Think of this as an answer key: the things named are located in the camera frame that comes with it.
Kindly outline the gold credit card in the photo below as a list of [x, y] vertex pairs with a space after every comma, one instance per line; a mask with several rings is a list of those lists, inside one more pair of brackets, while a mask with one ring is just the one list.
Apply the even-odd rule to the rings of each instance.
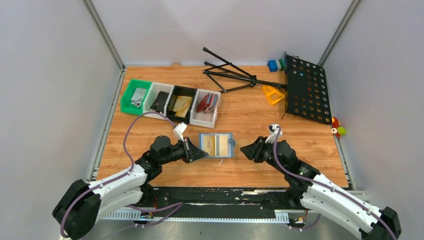
[[202, 136], [203, 150], [207, 152], [210, 157], [214, 157], [216, 155], [215, 142], [216, 137], [213, 134], [205, 134]]

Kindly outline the blue card holder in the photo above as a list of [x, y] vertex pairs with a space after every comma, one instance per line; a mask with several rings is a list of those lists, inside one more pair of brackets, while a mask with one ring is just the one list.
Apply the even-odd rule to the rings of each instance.
[[218, 95], [216, 95], [216, 94], [211, 95], [210, 98], [209, 98], [209, 102], [208, 102], [207, 106], [204, 108], [203, 112], [208, 113], [208, 112], [212, 111], [216, 107], [218, 99], [219, 99]]
[[208, 158], [227, 159], [235, 156], [236, 141], [232, 133], [200, 133], [199, 146], [203, 150], [202, 136], [215, 135], [215, 156]]

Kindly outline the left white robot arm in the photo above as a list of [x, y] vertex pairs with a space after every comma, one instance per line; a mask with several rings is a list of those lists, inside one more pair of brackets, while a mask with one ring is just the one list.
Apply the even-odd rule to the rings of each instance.
[[130, 167], [101, 180], [74, 181], [52, 211], [64, 238], [78, 240], [106, 215], [129, 205], [149, 206], [153, 201], [150, 181], [162, 173], [163, 165], [183, 160], [193, 163], [208, 157], [188, 137], [172, 144], [169, 137], [155, 138], [149, 150]]

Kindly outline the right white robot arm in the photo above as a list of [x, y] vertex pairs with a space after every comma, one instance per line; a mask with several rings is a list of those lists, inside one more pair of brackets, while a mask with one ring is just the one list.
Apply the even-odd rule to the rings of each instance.
[[323, 173], [297, 157], [286, 140], [267, 143], [260, 136], [240, 151], [255, 163], [266, 162], [289, 183], [286, 204], [304, 207], [339, 224], [360, 240], [397, 240], [402, 233], [398, 213], [373, 206], [332, 183]]

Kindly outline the white bin with card holders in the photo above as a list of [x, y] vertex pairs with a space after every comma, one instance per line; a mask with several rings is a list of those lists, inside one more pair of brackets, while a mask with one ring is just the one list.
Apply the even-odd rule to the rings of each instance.
[[[206, 105], [205, 109], [197, 111], [200, 105]], [[197, 89], [193, 97], [193, 105], [189, 117], [189, 124], [213, 129], [218, 116], [218, 107], [221, 103], [221, 93], [217, 91]]]

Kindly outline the red card holder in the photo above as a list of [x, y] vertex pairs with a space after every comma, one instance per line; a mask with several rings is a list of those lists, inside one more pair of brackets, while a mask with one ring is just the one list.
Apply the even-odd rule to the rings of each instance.
[[206, 96], [199, 102], [197, 108], [196, 108], [196, 112], [200, 113], [202, 111], [205, 111], [205, 109], [209, 106], [210, 102], [211, 102], [211, 98], [212, 95], [211, 93], [207, 93]]

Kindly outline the gold cards stack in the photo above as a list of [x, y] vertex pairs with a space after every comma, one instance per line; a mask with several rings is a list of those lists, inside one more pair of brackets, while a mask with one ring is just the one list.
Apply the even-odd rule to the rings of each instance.
[[192, 100], [192, 96], [177, 96], [172, 109], [172, 111], [175, 112], [175, 116], [185, 118], [190, 109]]

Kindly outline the black cards stack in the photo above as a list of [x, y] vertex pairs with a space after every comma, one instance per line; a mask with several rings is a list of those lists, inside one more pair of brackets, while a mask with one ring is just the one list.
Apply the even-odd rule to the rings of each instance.
[[168, 96], [168, 92], [160, 91], [151, 104], [150, 109], [157, 113], [163, 114], [165, 112]]

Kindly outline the white bin with black cards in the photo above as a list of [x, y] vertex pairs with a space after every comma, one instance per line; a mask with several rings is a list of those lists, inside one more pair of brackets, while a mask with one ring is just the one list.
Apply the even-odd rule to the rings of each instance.
[[175, 86], [152, 82], [142, 103], [143, 113], [156, 112], [168, 116], [168, 103]]

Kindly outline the silver cards stack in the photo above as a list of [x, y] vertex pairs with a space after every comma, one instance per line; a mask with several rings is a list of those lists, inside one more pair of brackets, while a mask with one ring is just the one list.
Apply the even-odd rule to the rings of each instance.
[[133, 106], [135, 106], [136, 108], [140, 108], [143, 102], [143, 99], [145, 97], [147, 93], [147, 89], [145, 88], [141, 88], [141, 87], [137, 87], [134, 90], [134, 93], [130, 99], [130, 102]]

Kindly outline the black plastic bin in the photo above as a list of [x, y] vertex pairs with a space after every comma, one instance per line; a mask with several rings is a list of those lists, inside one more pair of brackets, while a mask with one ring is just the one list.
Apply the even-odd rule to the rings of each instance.
[[196, 93], [196, 88], [175, 85], [169, 94], [166, 116], [172, 121], [189, 124]]

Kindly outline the yellow triangle toy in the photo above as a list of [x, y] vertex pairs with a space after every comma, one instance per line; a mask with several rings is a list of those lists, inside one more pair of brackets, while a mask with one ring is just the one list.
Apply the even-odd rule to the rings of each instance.
[[262, 91], [267, 99], [267, 102], [271, 106], [277, 104], [286, 97], [284, 93], [269, 85], [263, 85]]

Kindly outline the black perforated music desk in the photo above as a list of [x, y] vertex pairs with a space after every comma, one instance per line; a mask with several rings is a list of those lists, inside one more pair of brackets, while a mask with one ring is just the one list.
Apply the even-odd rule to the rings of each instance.
[[298, 56], [285, 55], [285, 113], [330, 125], [332, 114], [325, 69]]

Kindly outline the black folded tripod stand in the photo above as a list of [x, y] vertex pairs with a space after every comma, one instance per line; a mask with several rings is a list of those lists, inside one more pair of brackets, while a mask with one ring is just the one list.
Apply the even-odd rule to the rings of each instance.
[[[215, 65], [208, 61], [205, 61], [204, 65], [209, 66], [209, 68], [206, 68], [202, 71], [204, 75], [210, 78], [221, 89], [220, 93], [228, 93], [228, 92], [241, 90], [245, 88], [253, 88], [257, 84], [264, 85], [264, 86], [271, 86], [277, 89], [287, 90], [288, 86], [286, 84], [260, 80], [257, 78], [256, 75], [252, 75], [248, 73], [247, 71], [234, 65], [232, 62], [212, 52], [208, 48], [203, 47], [202, 50], [223, 62], [223, 64], [221, 65]], [[243, 81], [243, 82], [247, 82], [247, 84], [226, 89], [217, 80], [215, 80], [214, 77], [221, 77], [221, 78], [228, 78], [228, 79]]]

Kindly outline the blue green toy blocks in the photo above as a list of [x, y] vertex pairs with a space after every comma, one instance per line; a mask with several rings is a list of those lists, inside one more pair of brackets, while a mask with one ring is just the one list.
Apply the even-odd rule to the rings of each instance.
[[274, 59], [267, 62], [270, 72], [283, 72], [286, 69], [286, 61], [284, 59]]

